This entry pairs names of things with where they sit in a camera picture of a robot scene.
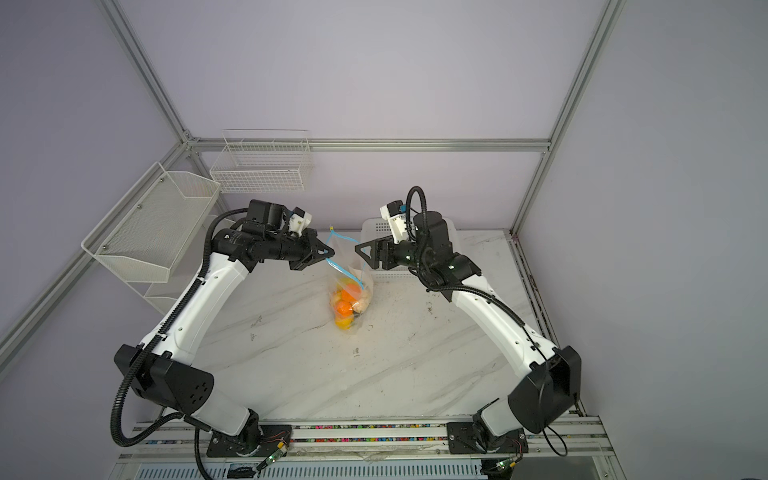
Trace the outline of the white plastic perforated basket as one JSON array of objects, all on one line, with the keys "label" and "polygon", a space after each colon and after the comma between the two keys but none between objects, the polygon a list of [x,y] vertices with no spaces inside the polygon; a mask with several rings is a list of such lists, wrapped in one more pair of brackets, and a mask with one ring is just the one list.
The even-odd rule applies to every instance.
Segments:
[{"label": "white plastic perforated basket", "polygon": [[376,281],[395,282],[425,279],[444,284],[444,273],[458,266],[456,259],[462,247],[454,223],[450,219],[428,215],[428,228],[423,229],[421,214],[411,219],[393,222],[395,235],[388,220],[367,220],[363,227],[363,243],[355,248],[373,272]]}]

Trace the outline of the clear zip top bag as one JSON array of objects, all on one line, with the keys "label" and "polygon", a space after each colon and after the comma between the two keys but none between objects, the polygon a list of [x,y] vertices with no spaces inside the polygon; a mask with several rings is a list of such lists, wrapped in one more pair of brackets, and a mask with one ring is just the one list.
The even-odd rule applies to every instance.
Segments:
[{"label": "clear zip top bag", "polygon": [[353,332],[373,299],[374,281],[367,263],[355,248],[359,241],[330,228],[325,243],[334,250],[326,259],[328,304],[336,327]]}]

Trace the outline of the orange tangerine back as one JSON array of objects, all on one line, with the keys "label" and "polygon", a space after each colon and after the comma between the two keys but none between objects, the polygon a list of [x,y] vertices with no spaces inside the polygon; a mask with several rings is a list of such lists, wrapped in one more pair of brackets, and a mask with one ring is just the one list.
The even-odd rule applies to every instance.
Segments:
[{"label": "orange tangerine back", "polygon": [[361,298],[363,289],[356,282],[352,282],[342,284],[339,291],[341,292],[342,300],[352,304],[356,299]]}]

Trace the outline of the orange tangerine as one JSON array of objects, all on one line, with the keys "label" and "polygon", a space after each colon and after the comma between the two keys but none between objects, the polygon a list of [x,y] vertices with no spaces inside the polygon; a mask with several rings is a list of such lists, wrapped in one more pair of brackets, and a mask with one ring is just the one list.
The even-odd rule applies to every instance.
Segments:
[{"label": "orange tangerine", "polygon": [[341,292],[342,300],[352,304],[356,299],[361,298],[363,289],[356,282],[352,282],[342,284],[339,291]]},{"label": "orange tangerine", "polygon": [[337,317],[347,318],[354,316],[354,309],[350,302],[339,300],[334,304],[334,311]]}]

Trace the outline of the white garlic bulb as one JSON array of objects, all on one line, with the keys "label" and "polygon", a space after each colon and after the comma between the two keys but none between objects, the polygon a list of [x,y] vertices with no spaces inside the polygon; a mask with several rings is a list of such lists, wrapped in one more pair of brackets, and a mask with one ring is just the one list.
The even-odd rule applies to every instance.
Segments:
[{"label": "white garlic bulb", "polygon": [[367,297],[356,299],[352,303],[352,310],[355,315],[364,313],[370,304],[370,299]]}]

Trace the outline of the round yellow fruit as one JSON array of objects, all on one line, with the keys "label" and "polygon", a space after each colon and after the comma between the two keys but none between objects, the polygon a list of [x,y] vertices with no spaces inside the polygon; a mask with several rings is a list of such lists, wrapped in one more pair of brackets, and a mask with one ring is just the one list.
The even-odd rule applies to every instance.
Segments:
[{"label": "round yellow fruit", "polygon": [[336,317],[335,325],[341,330],[349,330],[353,326],[354,320],[353,316]]}]

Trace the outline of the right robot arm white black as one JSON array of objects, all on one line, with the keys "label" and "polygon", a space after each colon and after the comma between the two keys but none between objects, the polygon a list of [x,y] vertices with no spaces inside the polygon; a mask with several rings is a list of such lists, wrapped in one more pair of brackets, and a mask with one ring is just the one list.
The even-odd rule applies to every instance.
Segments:
[{"label": "right robot arm white black", "polygon": [[442,294],[477,323],[516,375],[506,399],[476,413],[479,436],[496,439],[520,429],[543,433],[578,403],[580,355],[542,336],[499,298],[481,268],[455,251],[441,214],[411,214],[392,202],[382,207],[381,218],[388,235],[357,246],[357,254],[375,270],[405,267],[427,290]]}]

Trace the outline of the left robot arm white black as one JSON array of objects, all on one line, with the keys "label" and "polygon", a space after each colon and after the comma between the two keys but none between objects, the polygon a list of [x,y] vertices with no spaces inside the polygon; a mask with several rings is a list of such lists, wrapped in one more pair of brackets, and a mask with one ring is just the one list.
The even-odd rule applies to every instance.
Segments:
[{"label": "left robot arm white black", "polygon": [[[253,200],[211,222],[200,268],[181,297],[138,345],[123,345],[115,354],[123,375],[110,412],[110,434],[117,445],[136,445],[173,420],[227,437],[245,449],[260,444],[257,413],[222,393],[214,376],[193,363],[213,321],[257,265],[284,261],[301,271],[333,256],[311,221],[311,214],[299,207]],[[129,392],[167,408],[168,414],[127,436],[122,415]]]}]

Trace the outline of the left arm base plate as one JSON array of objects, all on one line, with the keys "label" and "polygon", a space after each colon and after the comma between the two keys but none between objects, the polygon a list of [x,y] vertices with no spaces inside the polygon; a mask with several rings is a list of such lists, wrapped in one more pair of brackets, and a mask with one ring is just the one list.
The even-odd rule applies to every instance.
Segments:
[{"label": "left arm base plate", "polygon": [[292,433],[293,428],[289,424],[259,424],[257,427],[246,427],[237,436],[214,431],[206,456],[208,458],[266,458],[274,453],[280,444],[287,447]]}]

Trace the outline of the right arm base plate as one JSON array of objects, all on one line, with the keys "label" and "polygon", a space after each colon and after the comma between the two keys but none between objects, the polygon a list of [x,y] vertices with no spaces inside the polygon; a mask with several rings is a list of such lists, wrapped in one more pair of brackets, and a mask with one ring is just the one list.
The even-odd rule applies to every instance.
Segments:
[{"label": "right arm base plate", "polygon": [[529,451],[522,429],[496,436],[479,422],[446,424],[448,449],[451,454],[526,454]]}]

